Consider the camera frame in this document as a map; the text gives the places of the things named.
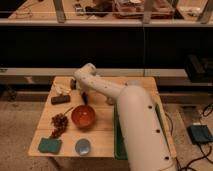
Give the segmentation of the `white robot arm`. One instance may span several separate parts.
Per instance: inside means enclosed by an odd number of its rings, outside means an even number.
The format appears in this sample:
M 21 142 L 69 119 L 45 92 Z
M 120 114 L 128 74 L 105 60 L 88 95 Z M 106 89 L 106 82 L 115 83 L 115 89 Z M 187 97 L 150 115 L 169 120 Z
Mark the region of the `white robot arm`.
M 177 171 L 156 103 L 142 85 L 104 80 L 92 63 L 77 69 L 74 78 L 83 89 L 91 88 L 116 102 L 131 171 Z

